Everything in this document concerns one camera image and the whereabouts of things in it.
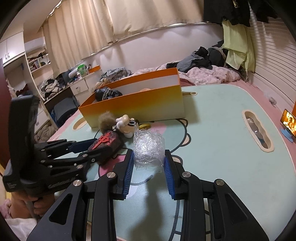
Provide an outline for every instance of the light green cloth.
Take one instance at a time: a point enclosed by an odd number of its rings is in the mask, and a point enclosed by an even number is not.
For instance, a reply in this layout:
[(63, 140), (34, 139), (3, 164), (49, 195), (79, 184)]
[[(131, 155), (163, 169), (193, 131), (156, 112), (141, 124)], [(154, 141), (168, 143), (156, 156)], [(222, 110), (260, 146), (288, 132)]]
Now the light green cloth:
[(242, 24), (232, 25), (229, 20), (222, 21), (224, 45), (228, 49), (226, 63), (235, 69), (242, 65), (246, 70), (255, 70), (254, 49), (248, 27)]

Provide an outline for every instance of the brown fur pom-pom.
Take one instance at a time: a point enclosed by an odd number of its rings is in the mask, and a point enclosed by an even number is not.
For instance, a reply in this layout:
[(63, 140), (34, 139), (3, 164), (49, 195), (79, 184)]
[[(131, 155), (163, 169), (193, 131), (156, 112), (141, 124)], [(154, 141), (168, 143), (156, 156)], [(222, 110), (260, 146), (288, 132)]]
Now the brown fur pom-pom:
[(98, 120), (100, 131), (103, 134), (106, 131), (112, 131), (113, 126), (116, 125), (116, 118), (110, 111), (101, 114)]

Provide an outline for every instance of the bubble wrap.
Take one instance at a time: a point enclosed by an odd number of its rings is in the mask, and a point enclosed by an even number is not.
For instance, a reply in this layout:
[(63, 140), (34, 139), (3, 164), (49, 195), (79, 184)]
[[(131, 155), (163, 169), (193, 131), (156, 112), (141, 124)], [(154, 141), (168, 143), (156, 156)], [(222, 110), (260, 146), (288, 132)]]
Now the bubble wrap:
[(136, 167), (161, 167), (165, 157), (165, 139), (154, 130), (135, 130), (133, 137), (134, 163)]

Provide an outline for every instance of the open cardboard box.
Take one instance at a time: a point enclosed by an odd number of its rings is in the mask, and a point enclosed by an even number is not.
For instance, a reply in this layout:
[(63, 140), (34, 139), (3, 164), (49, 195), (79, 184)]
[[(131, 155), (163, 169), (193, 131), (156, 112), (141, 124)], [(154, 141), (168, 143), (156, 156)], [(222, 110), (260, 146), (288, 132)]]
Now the open cardboard box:
[(184, 118), (184, 105), (178, 70), (164, 69), (122, 79), (108, 85), (123, 95), (97, 102), (92, 94), (79, 110), (91, 128), (98, 117), (110, 111), (117, 118), (127, 114), (140, 122)]

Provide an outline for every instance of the red sword logo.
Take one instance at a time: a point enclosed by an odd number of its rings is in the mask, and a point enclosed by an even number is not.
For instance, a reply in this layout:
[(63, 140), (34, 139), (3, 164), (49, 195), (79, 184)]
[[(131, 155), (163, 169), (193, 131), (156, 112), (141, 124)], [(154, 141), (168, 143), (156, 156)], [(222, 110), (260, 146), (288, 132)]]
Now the red sword logo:
[(92, 148), (92, 150), (96, 149), (98, 147), (98, 145), (102, 144), (102, 143), (106, 143), (110, 140), (109, 138), (110, 136), (110, 132), (106, 133), (105, 135), (101, 136), (98, 140), (98, 142), (94, 145), (94, 147)]

